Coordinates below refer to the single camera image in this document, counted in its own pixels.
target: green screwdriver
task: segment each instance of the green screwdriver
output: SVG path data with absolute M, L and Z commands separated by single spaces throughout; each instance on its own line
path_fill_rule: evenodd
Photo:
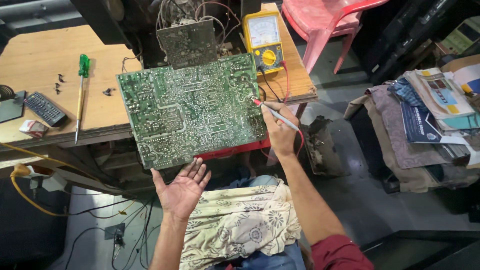
M 78 142 L 78 130 L 80 129 L 80 121 L 82 120 L 82 109 L 84 106 L 84 78 L 88 78 L 88 68 L 90 67 L 90 60 L 88 56 L 80 55 L 80 69 L 78 75 L 80 76 L 80 90 L 78 93 L 78 109 L 77 109 L 77 131 L 75 132 L 75 144 Z

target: green circuit board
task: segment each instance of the green circuit board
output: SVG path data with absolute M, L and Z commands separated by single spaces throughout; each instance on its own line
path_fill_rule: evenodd
M 194 155 L 266 138 L 251 53 L 173 70 L 117 75 L 144 168 L 185 164 Z

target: blue jeans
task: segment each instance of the blue jeans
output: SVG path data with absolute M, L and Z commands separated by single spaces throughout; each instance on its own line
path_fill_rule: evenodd
M 230 189 L 239 187 L 252 187 L 265 184 L 277 185 L 277 181 L 270 175 L 261 175 L 254 179 L 247 177 L 233 181 L 229 186 L 219 189 Z M 247 258 L 239 257 L 230 261 L 224 261 L 207 268 L 207 270 L 224 270 L 229 264 L 232 264 L 236 270 L 305 270 L 303 259 L 301 257 L 300 247 L 296 241 L 294 244 L 286 245 L 283 252 L 272 256 L 267 256 L 260 251 L 253 252 Z

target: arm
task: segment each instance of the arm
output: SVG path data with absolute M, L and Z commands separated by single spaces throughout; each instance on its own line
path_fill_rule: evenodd
M 265 102 L 295 125 L 298 119 L 281 103 Z M 262 107 L 272 148 L 287 177 L 295 211 L 308 242 L 313 245 L 331 235 L 345 235 L 343 226 L 303 171 L 293 151 L 296 131 L 275 119 Z
M 154 169 L 151 171 L 163 208 L 163 220 L 148 269 L 176 270 L 180 265 L 188 218 L 195 209 L 212 173 L 205 174 L 206 165 L 202 164 L 201 158 L 194 158 L 193 162 L 180 171 L 169 185 L 165 185 L 158 171 Z

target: dusty circuit board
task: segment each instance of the dusty circuit board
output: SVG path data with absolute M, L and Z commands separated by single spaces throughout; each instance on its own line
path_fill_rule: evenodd
M 174 70 L 217 60 L 213 20 L 158 30 Z
M 251 53 L 179 70 L 119 74 L 117 82 L 146 169 L 266 137 L 252 102 L 258 85 Z

